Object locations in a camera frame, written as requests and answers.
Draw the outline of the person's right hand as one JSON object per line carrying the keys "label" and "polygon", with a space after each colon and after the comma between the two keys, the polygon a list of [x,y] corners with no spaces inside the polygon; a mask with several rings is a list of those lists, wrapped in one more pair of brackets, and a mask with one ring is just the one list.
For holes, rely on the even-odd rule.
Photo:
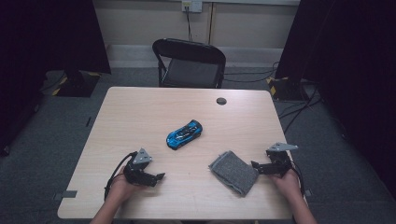
{"label": "person's right hand", "polygon": [[291,200],[302,196],[299,177],[294,171],[288,170],[282,177],[269,175],[269,178],[286,199]]}

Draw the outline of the white wall socket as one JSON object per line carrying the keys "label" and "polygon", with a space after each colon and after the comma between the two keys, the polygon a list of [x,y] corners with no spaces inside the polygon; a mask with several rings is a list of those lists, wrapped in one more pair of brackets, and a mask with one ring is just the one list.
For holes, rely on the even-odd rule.
{"label": "white wall socket", "polygon": [[203,2],[201,0],[182,0],[181,9],[183,12],[201,13]]}

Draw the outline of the blue toy car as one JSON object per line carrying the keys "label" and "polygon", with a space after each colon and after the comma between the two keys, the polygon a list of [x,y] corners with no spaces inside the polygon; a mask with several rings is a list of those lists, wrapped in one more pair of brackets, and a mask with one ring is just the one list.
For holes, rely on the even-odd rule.
{"label": "blue toy car", "polygon": [[169,133],[166,137],[166,144],[173,150],[185,146],[202,134],[203,126],[200,122],[192,119],[185,126]]}

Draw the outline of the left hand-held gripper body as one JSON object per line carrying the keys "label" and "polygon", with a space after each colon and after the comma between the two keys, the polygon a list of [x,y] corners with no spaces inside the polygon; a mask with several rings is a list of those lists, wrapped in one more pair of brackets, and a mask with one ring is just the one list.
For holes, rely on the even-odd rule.
{"label": "left hand-held gripper body", "polygon": [[147,151],[141,148],[132,154],[132,158],[124,167],[124,175],[130,184],[146,186],[150,180],[156,180],[156,175],[145,172],[145,168],[151,162],[151,157]]}

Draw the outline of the dark curtain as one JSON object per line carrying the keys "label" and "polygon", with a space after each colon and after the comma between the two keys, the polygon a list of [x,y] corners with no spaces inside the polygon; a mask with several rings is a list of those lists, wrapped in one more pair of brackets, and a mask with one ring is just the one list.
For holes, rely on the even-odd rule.
{"label": "dark curtain", "polygon": [[0,156],[55,70],[110,72],[93,0],[0,0]]}
{"label": "dark curtain", "polygon": [[300,0],[276,75],[318,82],[396,199],[396,0]]}

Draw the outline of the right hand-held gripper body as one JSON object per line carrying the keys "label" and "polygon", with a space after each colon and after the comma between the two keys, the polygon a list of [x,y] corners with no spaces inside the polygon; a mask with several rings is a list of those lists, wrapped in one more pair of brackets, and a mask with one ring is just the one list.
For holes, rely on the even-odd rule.
{"label": "right hand-held gripper body", "polygon": [[289,151],[295,150],[298,147],[286,143],[275,143],[266,150],[266,155],[271,163],[265,167],[266,175],[280,175],[283,176],[288,170],[292,168],[291,159],[288,154]]}

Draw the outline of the black folding chair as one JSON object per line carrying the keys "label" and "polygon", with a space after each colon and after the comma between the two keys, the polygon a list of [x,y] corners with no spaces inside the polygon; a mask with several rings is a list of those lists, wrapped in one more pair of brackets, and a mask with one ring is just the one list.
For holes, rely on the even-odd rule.
{"label": "black folding chair", "polygon": [[220,89],[226,57],[218,48],[174,38],[152,44],[158,60],[159,86]]}

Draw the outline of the grey cloth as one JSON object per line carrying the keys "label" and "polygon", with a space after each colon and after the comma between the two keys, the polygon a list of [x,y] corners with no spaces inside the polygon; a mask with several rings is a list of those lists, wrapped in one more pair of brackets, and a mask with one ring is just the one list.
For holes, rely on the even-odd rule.
{"label": "grey cloth", "polygon": [[220,154],[208,165],[209,170],[225,186],[245,197],[258,178],[258,171],[231,150]]}

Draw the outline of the black stand base striped tape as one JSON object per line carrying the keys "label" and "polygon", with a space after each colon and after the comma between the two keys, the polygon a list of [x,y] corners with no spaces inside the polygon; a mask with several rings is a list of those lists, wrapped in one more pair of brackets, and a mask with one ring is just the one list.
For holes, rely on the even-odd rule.
{"label": "black stand base striped tape", "polygon": [[276,79],[269,77],[266,79],[269,92],[274,99],[279,101],[306,101],[308,95],[300,81],[292,80],[288,77]]}
{"label": "black stand base striped tape", "polygon": [[89,98],[99,81],[98,73],[66,70],[65,77],[61,79],[58,87],[53,91],[53,96],[61,97],[86,97]]}

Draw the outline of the person's left hand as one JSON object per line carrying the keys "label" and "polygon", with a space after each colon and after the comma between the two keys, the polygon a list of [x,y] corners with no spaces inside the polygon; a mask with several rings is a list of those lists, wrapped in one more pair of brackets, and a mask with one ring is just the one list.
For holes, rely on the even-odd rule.
{"label": "person's left hand", "polygon": [[130,184],[124,175],[124,169],[122,167],[110,184],[110,191],[106,196],[106,203],[122,204],[134,193],[145,188],[145,186]]}

